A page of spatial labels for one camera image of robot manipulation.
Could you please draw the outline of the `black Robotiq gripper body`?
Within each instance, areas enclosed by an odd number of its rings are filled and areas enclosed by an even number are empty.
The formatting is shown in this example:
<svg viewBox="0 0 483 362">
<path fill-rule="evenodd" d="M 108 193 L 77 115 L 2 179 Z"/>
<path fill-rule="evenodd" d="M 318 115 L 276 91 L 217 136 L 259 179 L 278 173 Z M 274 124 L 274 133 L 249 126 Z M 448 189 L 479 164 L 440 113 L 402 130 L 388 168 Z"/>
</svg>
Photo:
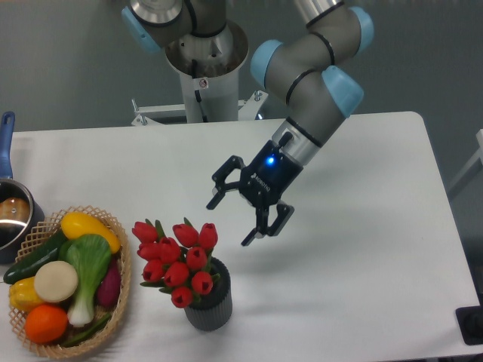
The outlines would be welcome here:
<svg viewBox="0 0 483 362">
<path fill-rule="evenodd" d="M 303 167 L 269 140 L 252 162 L 241 170 L 239 193 L 253 207 L 276 204 Z"/>
</svg>

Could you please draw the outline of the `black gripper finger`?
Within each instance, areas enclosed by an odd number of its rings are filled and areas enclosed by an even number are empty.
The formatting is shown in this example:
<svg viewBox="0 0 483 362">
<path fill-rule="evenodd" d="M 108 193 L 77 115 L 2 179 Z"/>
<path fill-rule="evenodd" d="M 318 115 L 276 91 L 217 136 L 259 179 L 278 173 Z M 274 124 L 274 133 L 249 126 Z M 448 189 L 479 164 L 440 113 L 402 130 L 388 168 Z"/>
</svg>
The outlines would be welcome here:
<svg viewBox="0 0 483 362">
<path fill-rule="evenodd" d="M 247 247 L 256 238 L 277 236 L 294 213 L 294 207 L 280 201 L 275 206 L 276 218 L 269 224 L 269 206 L 256 207 L 256 225 L 243 239 L 241 245 Z"/>
<path fill-rule="evenodd" d="M 214 194 L 206 206 L 208 210 L 213 210 L 223 200 L 227 192 L 239 189 L 240 181 L 228 183 L 226 179 L 234 170 L 242 170 L 244 167 L 243 159 L 237 155 L 232 155 L 212 175 Z"/>
</svg>

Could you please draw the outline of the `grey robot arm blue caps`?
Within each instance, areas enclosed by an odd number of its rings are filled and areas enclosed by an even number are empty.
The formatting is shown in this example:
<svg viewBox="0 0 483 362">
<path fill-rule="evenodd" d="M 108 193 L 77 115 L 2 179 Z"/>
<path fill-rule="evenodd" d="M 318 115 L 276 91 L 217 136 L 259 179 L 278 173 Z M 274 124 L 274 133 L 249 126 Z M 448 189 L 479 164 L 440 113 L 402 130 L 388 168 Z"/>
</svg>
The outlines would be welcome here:
<svg viewBox="0 0 483 362">
<path fill-rule="evenodd" d="M 208 209 L 236 190 L 256 210 L 244 245 L 282 230 L 294 211 L 282 194 L 364 96 L 339 64 L 372 42 L 370 15 L 342 1 L 298 1 L 296 8 L 307 34 L 290 45 L 265 41 L 253 53 L 242 28 L 227 17 L 224 1 L 130 1 L 122 10 L 136 42 L 150 53 L 164 51 L 178 72 L 188 122 L 239 119 L 238 72 L 244 63 L 288 107 L 287 118 L 250 164 L 232 156 L 213 175 Z"/>
</svg>

